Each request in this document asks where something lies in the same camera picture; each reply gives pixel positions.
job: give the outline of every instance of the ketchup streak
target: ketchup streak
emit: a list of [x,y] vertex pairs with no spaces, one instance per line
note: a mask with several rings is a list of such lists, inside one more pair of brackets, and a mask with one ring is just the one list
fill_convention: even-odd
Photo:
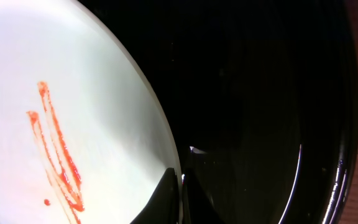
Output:
[[[57,167],[53,164],[50,157],[50,150],[45,142],[39,114],[35,111],[28,111],[27,115],[31,122],[35,143],[41,155],[43,155],[49,183],[54,188],[67,218],[71,224],[81,224],[76,214],[76,211],[83,212],[85,209],[81,194],[81,177],[63,139],[63,134],[52,106],[47,83],[39,82],[38,89],[54,148],[54,152],[52,151],[52,153],[55,153],[57,156],[58,166],[61,172],[58,172]],[[44,200],[44,203],[48,206],[50,205],[47,199]]]

